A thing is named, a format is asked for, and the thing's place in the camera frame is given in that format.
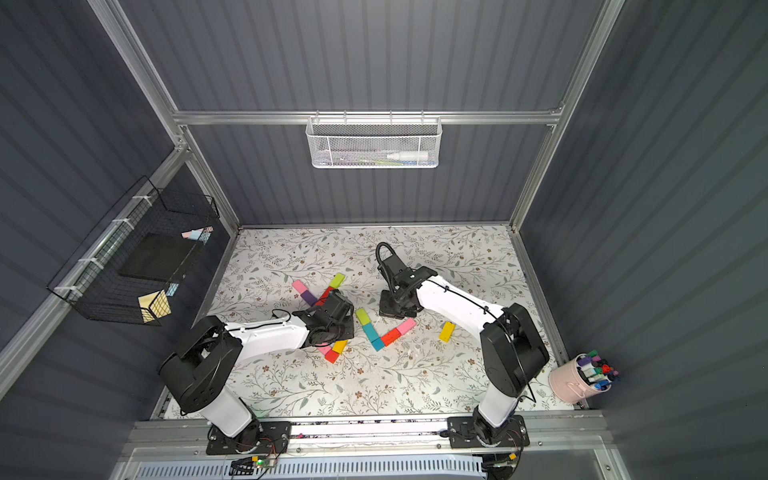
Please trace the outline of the long red block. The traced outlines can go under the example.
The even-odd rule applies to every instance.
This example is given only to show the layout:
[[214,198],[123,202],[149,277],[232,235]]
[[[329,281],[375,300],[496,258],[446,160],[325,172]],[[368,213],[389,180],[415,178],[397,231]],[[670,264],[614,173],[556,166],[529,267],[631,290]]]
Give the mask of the long red block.
[[318,306],[322,306],[322,305],[324,305],[324,304],[325,304],[325,302],[327,301],[327,299],[328,299],[328,297],[329,297],[330,293],[331,293],[332,291],[334,291],[334,290],[335,290],[335,288],[334,288],[334,287],[328,287],[328,288],[327,288],[327,289],[326,289],[326,290],[323,292],[323,294],[320,296],[320,298],[319,298],[319,299],[318,299],[318,301],[316,302],[316,305],[318,305]]

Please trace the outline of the yellow block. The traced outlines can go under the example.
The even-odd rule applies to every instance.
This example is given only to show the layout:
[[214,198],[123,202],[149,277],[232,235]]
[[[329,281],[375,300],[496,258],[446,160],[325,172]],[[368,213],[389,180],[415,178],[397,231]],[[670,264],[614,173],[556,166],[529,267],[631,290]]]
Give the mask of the yellow block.
[[348,343],[347,340],[337,341],[333,345],[332,350],[334,352],[336,352],[337,354],[341,355],[343,353],[344,349],[346,348],[347,343]]
[[439,340],[445,343],[449,343],[456,329],[456,325],[453,322],[446,321],[439,334]]

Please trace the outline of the lime green block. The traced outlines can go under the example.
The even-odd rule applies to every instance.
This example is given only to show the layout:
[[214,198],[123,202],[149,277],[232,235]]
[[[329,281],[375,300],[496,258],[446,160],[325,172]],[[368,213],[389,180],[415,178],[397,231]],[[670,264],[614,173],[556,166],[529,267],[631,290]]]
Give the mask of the lime green block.
[[370,319],[369,315],[367,314],[367,312],[363,308],[357,309],[355,311],[355,315],[356,315],[356,318],[359,320],[359,322],[360,322],[360,324],[362,326],[366,326],[366,325],[370,325],[371,324],[371,319]]
[[333,277],[329,287],[332,289],[339,289],[343,285],[345,279],[346,276],[344,274],[338,273]]

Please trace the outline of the purple block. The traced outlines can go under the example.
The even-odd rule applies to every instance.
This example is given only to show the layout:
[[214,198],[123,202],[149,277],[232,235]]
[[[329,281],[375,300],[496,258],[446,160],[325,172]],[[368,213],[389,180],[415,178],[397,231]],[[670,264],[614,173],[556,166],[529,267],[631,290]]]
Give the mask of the purple block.
[[308,290],[301,292],[300,296],[309,306],[314,306],[318,301],[318,299]]

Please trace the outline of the small red cube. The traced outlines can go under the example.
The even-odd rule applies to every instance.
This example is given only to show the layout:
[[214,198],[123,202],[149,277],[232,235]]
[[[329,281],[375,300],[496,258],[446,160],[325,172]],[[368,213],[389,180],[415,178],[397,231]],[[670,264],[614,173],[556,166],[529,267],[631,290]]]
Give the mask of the small red cube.
[[339,358],[339,353],[334,350],[328,350],[324,355],[324,358],[330,363],[335,363]]

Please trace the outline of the teal rectangular block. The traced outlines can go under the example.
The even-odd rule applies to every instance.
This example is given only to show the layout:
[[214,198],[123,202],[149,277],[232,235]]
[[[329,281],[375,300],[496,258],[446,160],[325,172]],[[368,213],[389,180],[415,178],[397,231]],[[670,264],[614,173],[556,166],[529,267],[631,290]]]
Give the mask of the teal rectangular block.
[[380,340],[380,336],[376,332],[375,328],[371,323],[365,324],[362,326],[362,330],[365,333],[367,339],[371,342],[371,344],[375,344],[377,341]]

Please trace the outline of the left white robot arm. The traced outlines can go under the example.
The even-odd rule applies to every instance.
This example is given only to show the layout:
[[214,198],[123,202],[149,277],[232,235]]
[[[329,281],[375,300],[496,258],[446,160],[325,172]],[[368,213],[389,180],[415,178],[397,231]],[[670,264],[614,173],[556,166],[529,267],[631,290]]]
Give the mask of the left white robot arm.
[[331,346],[354,337],[354,305],[332,290],[321,305],[275,309],[268,320],[225,322],[207,316],[184,333],[158,373],[183,413],[199,413],[238,439],[256,425],[252,410],[228,387],[235,367],[263,355]]

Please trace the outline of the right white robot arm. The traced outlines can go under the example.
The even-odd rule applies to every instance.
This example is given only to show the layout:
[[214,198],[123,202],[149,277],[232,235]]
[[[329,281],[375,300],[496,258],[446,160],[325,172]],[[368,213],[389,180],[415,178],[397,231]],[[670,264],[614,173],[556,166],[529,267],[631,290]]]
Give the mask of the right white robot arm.
[[375,248],[387,288],[379,314],[408,319],[427,310],[468,332],[480,345],[488,389],[473,411],[473,429],[485,445],[502,441],[519,401],[535,396],[530,383],[549,363],[547,347],[529,311],[518,303],[493,304],[450,284],[435,270],[407,266],[387,242]]

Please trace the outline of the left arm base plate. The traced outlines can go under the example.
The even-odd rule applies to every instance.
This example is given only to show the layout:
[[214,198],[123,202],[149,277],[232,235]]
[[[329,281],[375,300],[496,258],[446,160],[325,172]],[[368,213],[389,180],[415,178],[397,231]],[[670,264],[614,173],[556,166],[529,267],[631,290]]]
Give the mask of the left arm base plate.
[[228,437],[218,427],[211,425],[207,432],[206,454],[279,454],[287,449],[291,428],[292,424],[287,421],[254,420],[235,437]]

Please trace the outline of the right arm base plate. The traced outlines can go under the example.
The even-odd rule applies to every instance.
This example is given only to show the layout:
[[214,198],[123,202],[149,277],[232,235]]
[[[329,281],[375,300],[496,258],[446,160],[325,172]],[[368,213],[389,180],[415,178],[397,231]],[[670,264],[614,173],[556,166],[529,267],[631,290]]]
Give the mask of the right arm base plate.
[[449,440],[453,449],[523,448],[530,445],[524,418],[511,415],[499,427],[494,427],[480,415],[454,416],[447,419],[447,428],[439,432]]

